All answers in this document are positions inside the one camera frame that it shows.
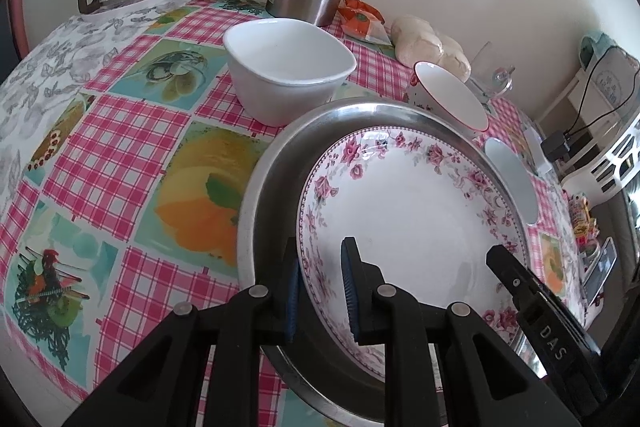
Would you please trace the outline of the floral pink rimmed plate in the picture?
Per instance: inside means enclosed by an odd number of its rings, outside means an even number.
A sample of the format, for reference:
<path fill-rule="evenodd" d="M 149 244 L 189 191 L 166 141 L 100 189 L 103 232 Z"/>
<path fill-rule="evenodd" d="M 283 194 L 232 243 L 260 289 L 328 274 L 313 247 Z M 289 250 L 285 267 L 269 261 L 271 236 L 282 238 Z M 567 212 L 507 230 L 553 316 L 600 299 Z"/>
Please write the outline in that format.
<path fill-rule="evenodd" d="M 360 369 L 384 377 L 383 346 L 360 347 L 349 328 L 341 243 L 421 303 L 463 301 L 509 345 L 521 332 L 512 298 L 486 265 L 501 244 L 522 263 L 528 245 L 490 170 L 423 131 L 374 127 L 343 136 L 311 168 L 300 195 L 297 250 L 323 326 Z"/>

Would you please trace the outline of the white bowl red rim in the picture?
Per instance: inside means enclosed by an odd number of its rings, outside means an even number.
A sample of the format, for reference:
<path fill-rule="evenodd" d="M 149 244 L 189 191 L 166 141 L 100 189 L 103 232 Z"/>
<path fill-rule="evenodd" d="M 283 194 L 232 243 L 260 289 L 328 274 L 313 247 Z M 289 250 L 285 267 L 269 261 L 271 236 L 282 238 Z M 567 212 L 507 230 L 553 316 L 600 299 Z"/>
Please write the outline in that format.
<path fill-rule="evenodd" d="M 429 62 L 414 64 L 404 101 L 446 120 L 467 135 L 479 135 L 489 128 L 483 105 L 465 83 Z"/>

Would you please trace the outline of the colourful candy packs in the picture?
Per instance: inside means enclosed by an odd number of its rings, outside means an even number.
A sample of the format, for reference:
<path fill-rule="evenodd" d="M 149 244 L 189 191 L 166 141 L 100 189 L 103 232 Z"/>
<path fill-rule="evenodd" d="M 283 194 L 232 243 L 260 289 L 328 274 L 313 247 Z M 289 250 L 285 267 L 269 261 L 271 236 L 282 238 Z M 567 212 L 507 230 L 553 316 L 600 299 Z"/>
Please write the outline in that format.
<path fill-rule="evenodd" d="M 597 240 L 600 231 L 597 219 L 591 216 L 589 200 L 584 193 L 570 196 L 568 212 L 578 251 L 585 251 Z"/>

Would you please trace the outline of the small white bowl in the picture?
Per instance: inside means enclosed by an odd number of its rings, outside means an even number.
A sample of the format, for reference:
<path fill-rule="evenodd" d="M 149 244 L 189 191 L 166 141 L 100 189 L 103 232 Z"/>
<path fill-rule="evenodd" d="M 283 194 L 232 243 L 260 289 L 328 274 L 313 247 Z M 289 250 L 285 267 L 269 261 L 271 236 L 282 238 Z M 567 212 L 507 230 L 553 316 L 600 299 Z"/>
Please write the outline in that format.
<path fill-rule="evenodd" d="M 521 159 L 506 143 L 496 138 L 486 140 L 484 152 L 506 182 L 506 187 L 526 225 L 534 225 L 538 221 L 538 199 L 534 184 Z"/>

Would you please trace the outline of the white plastic chair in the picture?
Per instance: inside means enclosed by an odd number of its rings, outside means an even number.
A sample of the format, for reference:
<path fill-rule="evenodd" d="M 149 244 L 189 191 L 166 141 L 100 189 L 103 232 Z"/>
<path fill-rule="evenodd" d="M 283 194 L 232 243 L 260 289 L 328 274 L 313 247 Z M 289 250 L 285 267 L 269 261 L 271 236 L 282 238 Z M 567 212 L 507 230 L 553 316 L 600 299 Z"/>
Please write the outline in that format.
<path fill-rule="evenodd" d="M 592 207 L 622 191 L 639 173 L 639 111 L 626 121 L 604 124 L 562 173 L 562 189 L 584 195 Z"/>

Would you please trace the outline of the white small box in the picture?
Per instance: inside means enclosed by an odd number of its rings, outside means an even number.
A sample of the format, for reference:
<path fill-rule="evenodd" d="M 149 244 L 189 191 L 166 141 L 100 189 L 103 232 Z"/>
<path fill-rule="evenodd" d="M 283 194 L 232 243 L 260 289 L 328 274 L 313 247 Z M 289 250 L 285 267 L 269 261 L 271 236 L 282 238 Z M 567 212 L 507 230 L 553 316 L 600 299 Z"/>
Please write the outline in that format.
<path fill-rule="evenodd" d="M 553 166 L 547 157 L 544 156 L 541 147 L 542 139 L 533 127 L 526 127 L 523 134 L 529 148 L 530 156 L 532 156 L 536 173 L 538 176 L 544 176 L 553 169 Z"/>

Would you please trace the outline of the black power adapter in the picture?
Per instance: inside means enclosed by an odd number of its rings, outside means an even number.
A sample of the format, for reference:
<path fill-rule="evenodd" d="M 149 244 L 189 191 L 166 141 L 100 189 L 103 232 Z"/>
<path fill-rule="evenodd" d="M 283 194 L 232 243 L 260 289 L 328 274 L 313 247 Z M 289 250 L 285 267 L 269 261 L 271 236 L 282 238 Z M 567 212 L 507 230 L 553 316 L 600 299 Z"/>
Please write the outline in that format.
<path fill-rule="evenodd" d="M 542 140 L 540 146 L 544 157 L 550 162 L 567 160 L 570 157 L 570 143 L 564 131 L 552 132 Z"/>

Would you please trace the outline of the white shelf unit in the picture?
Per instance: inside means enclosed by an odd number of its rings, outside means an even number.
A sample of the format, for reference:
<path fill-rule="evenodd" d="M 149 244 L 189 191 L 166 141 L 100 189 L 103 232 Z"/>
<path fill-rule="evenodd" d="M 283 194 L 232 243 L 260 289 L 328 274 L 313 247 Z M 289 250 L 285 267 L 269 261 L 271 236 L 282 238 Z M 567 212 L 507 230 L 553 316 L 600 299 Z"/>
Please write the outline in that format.
<path fill-rule="evenodd" d="M 570 83 L 537 116 L 550 134 L 557 124 L 567 135 L 583 127 L 627 124 L 639 105 L 639 60 L 600 30 L 588 31 L 578 46 L 579 68 Z"/>

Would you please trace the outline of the round metal tray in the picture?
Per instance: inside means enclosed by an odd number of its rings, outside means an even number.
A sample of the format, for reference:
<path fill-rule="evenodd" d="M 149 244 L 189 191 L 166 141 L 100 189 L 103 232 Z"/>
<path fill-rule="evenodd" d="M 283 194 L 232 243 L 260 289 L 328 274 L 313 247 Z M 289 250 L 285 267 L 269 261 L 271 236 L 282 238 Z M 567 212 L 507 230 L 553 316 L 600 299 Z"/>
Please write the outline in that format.
<path fill-rule="evenodd" d="M 420 109 L 378 98 L 346 98 L 318 107 L 289 124 L 268 146 L 250 178 L 243 198 L 238 233 L 238 269 L 243 286 L 260 283 L 279 262 L 289 239 L 297 250 L 300 195 L 314 164 L 331 144 L 357 130 L 403 127 L 423 131 L 457 147 L 490 170 L 521 221 L 528 261 L 532 247 L 527 225 L 506 182 L 477 139 Z M 286 395 L 298 398 L 320 415 L 349 426 L 377 426 L 384 412 L 384 377 L 360 369 L 337 346 L 323 326 L 303 281 L 300 264 L 299 308 L 293 340 L 269 347 L 265 354 L 285 382 Z M 525 338 L 508 345 L 522 352 Z"/>

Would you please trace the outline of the clear glass mug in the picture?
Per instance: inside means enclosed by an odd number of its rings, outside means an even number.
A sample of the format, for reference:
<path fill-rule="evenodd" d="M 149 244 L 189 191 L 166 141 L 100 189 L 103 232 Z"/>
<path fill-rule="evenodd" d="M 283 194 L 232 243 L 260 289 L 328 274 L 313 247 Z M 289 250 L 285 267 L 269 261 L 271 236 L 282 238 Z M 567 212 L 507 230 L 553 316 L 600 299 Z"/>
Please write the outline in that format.
<path fill-rule="evenodd" d="M 471 61 L 471 76 L 475 94 L 481 102 L 502 98 L 513 87 L 515 66 L 487 41 Z"/>

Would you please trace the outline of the bag of white buns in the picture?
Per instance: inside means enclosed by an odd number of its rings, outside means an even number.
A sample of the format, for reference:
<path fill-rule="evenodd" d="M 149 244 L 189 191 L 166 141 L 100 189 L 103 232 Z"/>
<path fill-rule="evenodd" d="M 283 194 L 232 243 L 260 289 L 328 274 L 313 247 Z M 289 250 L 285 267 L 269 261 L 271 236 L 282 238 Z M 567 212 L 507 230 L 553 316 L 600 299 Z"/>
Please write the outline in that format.
<path fill-rule="evenodd" d="M 437 31 L 427 20 L 412 15 L 397 17 L 390 28 L 390 40 L 396 60 L 406 67 L 427 62 L 445 69 L 462 82 L 471 76 L 471 64 L 462 46 Z"/>

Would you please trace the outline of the white square bowl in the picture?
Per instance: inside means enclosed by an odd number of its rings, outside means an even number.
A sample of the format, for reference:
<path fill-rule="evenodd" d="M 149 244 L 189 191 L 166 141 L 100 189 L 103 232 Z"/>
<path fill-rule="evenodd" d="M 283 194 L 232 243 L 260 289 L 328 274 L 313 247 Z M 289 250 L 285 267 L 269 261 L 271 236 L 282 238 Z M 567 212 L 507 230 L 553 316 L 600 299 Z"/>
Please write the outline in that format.
<path fill-rule="evenodd" d="M 327 101 L 357 68 L 352 51 L 292 18 L 250 20 L 222 37 L 236 97 L 261 124 L 283 127 Z"/>

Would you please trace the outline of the orange snack packet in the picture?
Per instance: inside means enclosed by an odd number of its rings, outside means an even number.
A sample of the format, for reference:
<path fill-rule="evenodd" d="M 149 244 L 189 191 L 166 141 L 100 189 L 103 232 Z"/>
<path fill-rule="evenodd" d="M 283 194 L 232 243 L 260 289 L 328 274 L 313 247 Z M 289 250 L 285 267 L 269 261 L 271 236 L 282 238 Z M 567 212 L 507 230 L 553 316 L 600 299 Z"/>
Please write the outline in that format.
<path fill-rule="evenodd" d="M 337 8 L 341 30 L 350 38 L 390 46 L 392 42 L 385 27 L 385 18 L 374 6 L 361 0 L 342 0 Z"/>

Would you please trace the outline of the white round tray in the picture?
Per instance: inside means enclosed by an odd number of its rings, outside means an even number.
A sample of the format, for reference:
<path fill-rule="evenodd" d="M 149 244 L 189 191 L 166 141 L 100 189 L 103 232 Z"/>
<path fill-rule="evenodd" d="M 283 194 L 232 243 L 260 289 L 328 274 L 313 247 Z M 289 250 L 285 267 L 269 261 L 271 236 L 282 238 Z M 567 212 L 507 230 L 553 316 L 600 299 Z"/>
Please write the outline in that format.
<path fill-rule="evenodd" d="M 120 6 L 113 9 L 100 9 L 99 11 L 91 14 L 80 14 L 80 18 L 85 22 L 93 24 L 102 24 L 106 20 L 112 18 L 119 18 L 127 16 L 133 12 L 139 12 L 140 10 L 154 9 L 160 5 L 164 5 L 171 0 L 139 0 L 127 5 Z"/>

